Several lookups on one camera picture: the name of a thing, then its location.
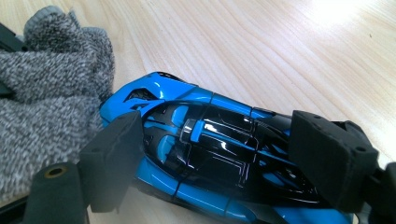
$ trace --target wooden table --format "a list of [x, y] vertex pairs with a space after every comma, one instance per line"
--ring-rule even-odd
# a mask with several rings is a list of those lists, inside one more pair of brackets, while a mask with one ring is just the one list
[[[396, 4], [391, 1], [2, 0], [0, 21], [22, 34], [40, 8], [73, 8], [107, 30], [114, 91], [153, 71], [284, 114], [310, 111], [358, 123], [396, 161]], [[128, 194], [121, 223], [202, 223], [172, 204]], [[92, 223], [109, 222], [99, 214]]]

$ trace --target gray knit fabric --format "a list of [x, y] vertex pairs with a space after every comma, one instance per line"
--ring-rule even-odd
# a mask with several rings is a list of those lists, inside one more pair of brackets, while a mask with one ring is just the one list
[[29, 192], [41, 168], [78, 161], [101, 130], [99, 104], [111, 94], [114, 56], [104, 30], [81, 28], [74, 13], [39, 10], [24, 28], [28, 52], [0, 51], [0, 204]]

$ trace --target toy car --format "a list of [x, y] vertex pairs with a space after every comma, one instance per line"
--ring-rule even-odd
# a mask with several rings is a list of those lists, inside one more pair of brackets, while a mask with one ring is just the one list
[[125, 85], [100, 112], [107, 126], [136, 110], [145, 153], [131, 175], [142, 191], [247, 223], [352, 222], [289, 161], [290, 117], [162, 72]]

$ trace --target blue toy car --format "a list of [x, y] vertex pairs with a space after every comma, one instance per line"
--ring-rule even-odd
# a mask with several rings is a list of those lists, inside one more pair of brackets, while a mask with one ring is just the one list
[[100, 112], [107, 126], [137, 110], [145, 153], [131, 175], [142, 191], [228, 221], [352, 222], [289, 161], [289, 116], [162, 72], [125, 85]]

